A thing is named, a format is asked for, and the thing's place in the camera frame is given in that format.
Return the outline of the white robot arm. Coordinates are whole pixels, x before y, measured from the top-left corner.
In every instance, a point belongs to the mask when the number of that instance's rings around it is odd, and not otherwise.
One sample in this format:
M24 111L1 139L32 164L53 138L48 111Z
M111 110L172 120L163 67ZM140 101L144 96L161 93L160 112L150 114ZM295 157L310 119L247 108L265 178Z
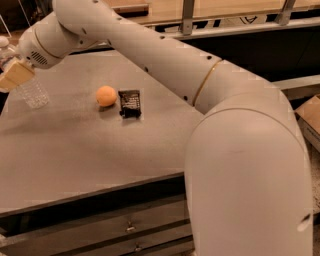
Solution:
M294 111L267 80L115 13L105 0L53 11L1 55L9 92L105 42L201 112L185 155L197 256L312 256L311 164Z

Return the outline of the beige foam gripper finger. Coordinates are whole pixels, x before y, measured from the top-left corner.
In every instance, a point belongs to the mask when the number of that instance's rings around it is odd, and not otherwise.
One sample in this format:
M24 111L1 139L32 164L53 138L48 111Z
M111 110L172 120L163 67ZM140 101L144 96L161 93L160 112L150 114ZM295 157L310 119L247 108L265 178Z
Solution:
M34 69L25 61L11 59L0 75L0 89L13 90L35 76Z

